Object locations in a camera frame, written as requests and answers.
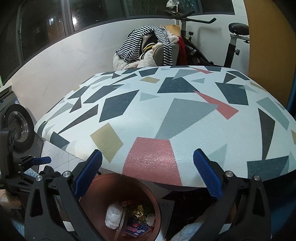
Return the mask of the clear bag white cotton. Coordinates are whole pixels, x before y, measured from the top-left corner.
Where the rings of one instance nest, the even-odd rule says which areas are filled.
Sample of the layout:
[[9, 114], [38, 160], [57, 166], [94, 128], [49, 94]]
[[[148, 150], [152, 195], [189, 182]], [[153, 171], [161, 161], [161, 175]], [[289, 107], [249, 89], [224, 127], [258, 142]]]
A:
[[123, 206], [121, 203], [110, 204], [106, 211], [105, 225], [111, 230], [119, 227], [123, 216]]

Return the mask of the blue cardboard box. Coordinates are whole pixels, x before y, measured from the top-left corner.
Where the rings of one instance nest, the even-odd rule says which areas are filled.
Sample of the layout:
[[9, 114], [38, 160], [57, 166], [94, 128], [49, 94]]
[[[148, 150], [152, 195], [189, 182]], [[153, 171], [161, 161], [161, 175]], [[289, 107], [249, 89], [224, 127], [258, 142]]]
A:
[[141, 237], [150, 231], [151, 229], [146, 223], [136, 220], [129, 220], [124, 228], [124, 233], [131, 237]]

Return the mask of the gold foil wrapper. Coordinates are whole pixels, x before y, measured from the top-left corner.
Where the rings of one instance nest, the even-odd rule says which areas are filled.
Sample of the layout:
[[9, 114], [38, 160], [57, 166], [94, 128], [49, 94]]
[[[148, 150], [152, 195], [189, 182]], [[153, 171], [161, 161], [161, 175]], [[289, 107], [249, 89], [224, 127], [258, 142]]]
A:
[[145, 222], [144, 208], [142, 205], [130, 205], [127, 207], [129, 218], [133, 218], [140, 222]]

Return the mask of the white tissue wad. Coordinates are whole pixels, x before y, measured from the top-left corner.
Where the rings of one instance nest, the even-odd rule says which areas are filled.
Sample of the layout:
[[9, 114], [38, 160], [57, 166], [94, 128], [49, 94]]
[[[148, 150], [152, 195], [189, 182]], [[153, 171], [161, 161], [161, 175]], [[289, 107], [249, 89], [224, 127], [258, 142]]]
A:
[[155, 220], [156, 220], [156, 217], [154, 214], [148, 214], [146, 217], [145, 217], [145, 222], [146, 224], [151, 227], [151, 226], [155, 226]]

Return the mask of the brown round trash bin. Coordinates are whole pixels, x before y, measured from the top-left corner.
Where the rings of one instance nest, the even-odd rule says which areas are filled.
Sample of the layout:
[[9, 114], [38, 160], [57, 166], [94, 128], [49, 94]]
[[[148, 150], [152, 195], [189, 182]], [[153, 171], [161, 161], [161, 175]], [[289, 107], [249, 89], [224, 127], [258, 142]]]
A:
[[[161, 211], [157, 199], [142, 182], [119, 174], [103, 174], [96, 176], [80, 204], [91, 223], [105, 240], [156, 240], [161, 228]], [[153, 228], [141, 235], [133, 237], [124, 233], [127, 221], [119, 234], [118, 228], [111, 229], [105, 224], [108, 207], [114, 204], [121, 211], [121, 217], [128, 218], [128, 212], [142, 206], [144, 215], [154, 215]]]

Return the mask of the geometric patterned tablecloth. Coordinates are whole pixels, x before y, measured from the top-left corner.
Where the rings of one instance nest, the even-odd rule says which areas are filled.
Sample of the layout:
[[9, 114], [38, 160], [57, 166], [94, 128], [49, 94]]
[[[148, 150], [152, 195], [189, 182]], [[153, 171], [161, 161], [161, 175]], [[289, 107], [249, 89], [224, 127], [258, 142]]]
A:
[[230, 68], [147, 67], [98, 73], [35, 126], [43, 138], [129, 177], [203, 187], [193, 154], [225, 171], [269, 180], [295, 170], [295, 119], [263, 87]]

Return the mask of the blue curtain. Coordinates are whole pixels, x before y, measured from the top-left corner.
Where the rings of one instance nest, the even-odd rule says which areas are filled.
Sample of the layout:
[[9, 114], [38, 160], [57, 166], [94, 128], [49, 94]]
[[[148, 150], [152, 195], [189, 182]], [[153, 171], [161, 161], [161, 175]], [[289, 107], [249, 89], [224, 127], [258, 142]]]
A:
[[295, 76], [293, 78], [293, 84], [288, 98], [286, 109], [291, 115], [295, 115], [295, 95], [296, 95], [296, 81]]

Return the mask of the white fluffy blanket pile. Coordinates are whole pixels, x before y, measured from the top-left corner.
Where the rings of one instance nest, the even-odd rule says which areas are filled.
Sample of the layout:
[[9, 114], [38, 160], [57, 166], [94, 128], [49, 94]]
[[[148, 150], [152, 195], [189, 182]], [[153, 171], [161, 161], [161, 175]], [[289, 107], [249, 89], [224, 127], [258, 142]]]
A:
[[[171, 58], [173, 66], [177, 64], [178, 54], [179, 54], [179, 36], [174, 35], [170, 31], [166, 31], [168, 39], [171, 43]], [[158, 41], [152, 41], [148, 43], [148, 41], [153, 37], [152, 34], [148, 34], [143, 38], [145, 41], [144, 52], [141, 53], [138, 60], [126, 62], [122, 58], [118, 56], [118, 54], [114, 54], [113, 57], [113, 70], [128, 70], [134, 68], [141, 67], [157, 67], [164, 66], [163, 53], [164, 46]]]

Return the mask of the striped black white shirt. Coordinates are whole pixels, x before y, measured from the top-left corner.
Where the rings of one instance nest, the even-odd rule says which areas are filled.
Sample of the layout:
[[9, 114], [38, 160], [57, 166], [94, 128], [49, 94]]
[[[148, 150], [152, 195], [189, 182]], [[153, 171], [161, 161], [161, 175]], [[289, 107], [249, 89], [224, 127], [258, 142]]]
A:
[[126, 62], [138, 60], [141, 53], [144, 52], [145, 41], [143, 40], [148, 34], [152, 34], [153, 37], [148, 41], [160, 41], [164, 46], [163, 60], [165, 66], [172, 66], [171, 58], [171, 43], [167, 36], [167, 30], [165, 27], [158, 27], [153, 25], [141, 26], [134, 29], [123, 42], [121, 47], [116, 50], [116, 54]]

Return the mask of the dark window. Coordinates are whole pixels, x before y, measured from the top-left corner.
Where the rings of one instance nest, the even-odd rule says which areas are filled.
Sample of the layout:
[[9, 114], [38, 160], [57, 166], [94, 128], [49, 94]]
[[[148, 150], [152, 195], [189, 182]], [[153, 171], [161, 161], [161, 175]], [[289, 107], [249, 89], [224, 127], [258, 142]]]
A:
[[1, 1], [1, 81], [75, 32], [129, 19], [167, 18], [167, 1]]

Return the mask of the black exercise bike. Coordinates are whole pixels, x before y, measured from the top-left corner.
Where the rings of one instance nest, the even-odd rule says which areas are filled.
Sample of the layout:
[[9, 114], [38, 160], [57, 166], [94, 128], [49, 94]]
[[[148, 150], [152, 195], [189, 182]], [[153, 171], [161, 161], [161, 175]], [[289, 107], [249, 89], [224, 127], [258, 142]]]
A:
[[214, 58], [221, 58], [221, 53], [226, 53], [224, 64], [222, 66], [230, 68], [234, 56], [240, 54], [240, 50], [236, 48], [237, 40], [241, 39], [245, 43], [249, 43], [249, 27], [246, 24], [230, 23], [228, 25], [230, 41], [228, 45], [226, 45], [226, 42], [223, 39], [223, 28], [199, 27], [196, 40], [192, 40], [194, 32], [186, 31], [187, 22], [210, 25], [217, 21], [217, 18], [212, 18], [209, 21], [189, 18], [189, 16], [194, 14], [195, 11], [181, 14], [177, 11], [166, 10], [166, 13], [170, 15], [170, 19], [181, 22], [181, 39], [185, 45], [187, 63], [190, 65], [202, 65], [210, 68], [220, 67], [220, 64], [215, 64], [204, 55], [202, 51], [206, 50], [207, 53], [211, 52]]

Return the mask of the wooden chair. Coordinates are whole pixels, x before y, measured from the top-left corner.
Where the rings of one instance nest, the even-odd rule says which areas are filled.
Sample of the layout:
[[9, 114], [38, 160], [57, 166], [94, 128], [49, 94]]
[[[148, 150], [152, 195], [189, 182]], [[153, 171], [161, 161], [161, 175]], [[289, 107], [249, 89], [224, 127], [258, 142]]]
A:
[[165, 28], [170, 36], [174, 35], [181, 37], [181, 28], [179, 25], [166, 25]]

